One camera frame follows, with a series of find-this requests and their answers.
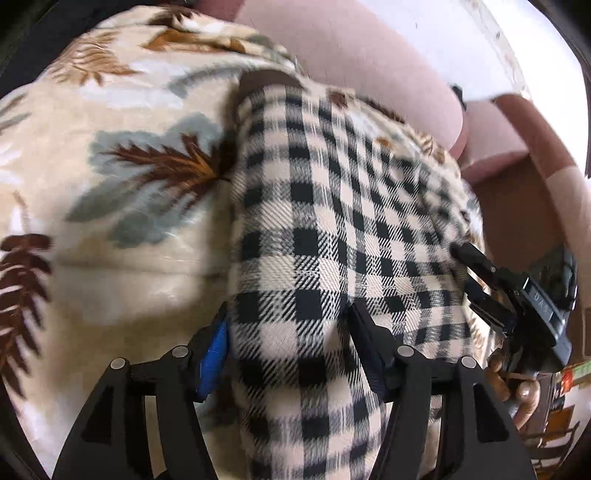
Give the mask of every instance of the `plaid pants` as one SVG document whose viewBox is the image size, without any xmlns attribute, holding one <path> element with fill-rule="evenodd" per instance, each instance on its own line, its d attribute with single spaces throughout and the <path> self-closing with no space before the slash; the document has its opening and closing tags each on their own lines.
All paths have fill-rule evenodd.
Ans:
<svg viewBox="0 0 591 480">
<path fill-rule="evenodd" d="M 303 89 L 252 92 L 237 123 L 228 315 L 250 474 L 365 479 L 389 407 L 369 389 L 346 307 L 364 299 L 427 357 L 470 353 L 448 252 L 466 215 L 444 176 Z"/>
</svg>

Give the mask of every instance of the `silver screw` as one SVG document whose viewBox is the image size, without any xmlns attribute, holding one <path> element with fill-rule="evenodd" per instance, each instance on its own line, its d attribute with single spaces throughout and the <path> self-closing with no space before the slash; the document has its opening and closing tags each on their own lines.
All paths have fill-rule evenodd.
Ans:
<svg viewBox="0 0 591 480">
<path fill-rule="evenodd" d="M 173 356 L 176 358 L 182 358 L 187 356 L 189 349 L 184 345 L 179 345 L 173 348 Z"/>
<path fill-rule="evenodd" d="M 471 356 L 462 357 L 462 365 L 466 368 L 474 368 L 476 366 L 476 360 Z"/>
<path fill-rule="evenodd" d="M 116 358 L 111 362 L 111 368 L 113 370 L 120 370 L 125 366 L 125 358 Z"/>
<path fill-rule="evenodd" d="M 400 356 L 413 356 L 414 355 L 413 347 L 408 346 L 408 345 L 399 346 L 397 352 Z"/>
</svg>

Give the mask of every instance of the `human hand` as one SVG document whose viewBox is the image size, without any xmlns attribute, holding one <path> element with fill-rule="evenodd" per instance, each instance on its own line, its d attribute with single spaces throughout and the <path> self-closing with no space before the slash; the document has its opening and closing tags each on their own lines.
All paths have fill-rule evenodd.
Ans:
<svg viewBox="0 0 591 480">
<path fill-rule="evenodd" d="M 503 366 L 503 355 L 500 352 L 494 352 L 488 358 L 488 367 L 484 374 L 491 383 L 497 397 L 502 402 L 509 400 L 511 390 L 505 381 L 499 375 Z M 523 380 L 515 392 L 515 398 L 519 407 L 513 417 L 513 423 L 519 430 L 526 421 L 528 421 L 540 402 L 540 383 L 537 380 Z"/>
</svg>

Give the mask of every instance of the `metal bolt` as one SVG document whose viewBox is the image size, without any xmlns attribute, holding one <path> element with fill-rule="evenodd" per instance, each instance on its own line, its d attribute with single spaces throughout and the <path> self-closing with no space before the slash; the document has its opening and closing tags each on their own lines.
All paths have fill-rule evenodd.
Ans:
<svg viewBox="0 0 591 480">
<path fill-rule="evenodd" d="M 413 347 L 408 346 L 408 345 L 399 346 L 397 352 L 400 356 L 413 356 L 414 355 Z"/>
<path fill-rule="evenodd" d="M 111 368 L 113 370 L 120 370 L 125 366 L 125 358 L 116 358 L 111 362 Z"/>
<path fill-rule="evenodd" d="M 476 360 L 471 356 L 462 357 L 462 365 L 466 368 L 474 368 L 476 366 Z"/>
<path fill-rule="evenodd" d="M 176 358 L 182 358 L 187 356 L 189 349 L 184 345 L 179 345 L 173 348 L 173 356 Z"/>
</svg>

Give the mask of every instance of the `checkered cloth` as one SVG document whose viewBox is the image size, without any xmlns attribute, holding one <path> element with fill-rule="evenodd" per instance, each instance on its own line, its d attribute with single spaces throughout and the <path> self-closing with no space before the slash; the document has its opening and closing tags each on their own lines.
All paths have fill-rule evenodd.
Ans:
<svg viewBox="0 0 591 480">
<path fill-rule="evenodd" d="M 346 307 L 365 299 L 427 357 L 470 354 L 448 253 L 466 237 L 464 206 L 427 163 L 394 157 L 305 90 L 267 86 L 237 117 L 228 313 L 251 475 L 365 479 L 389 406 L 369 389 Z"/>
</svg>

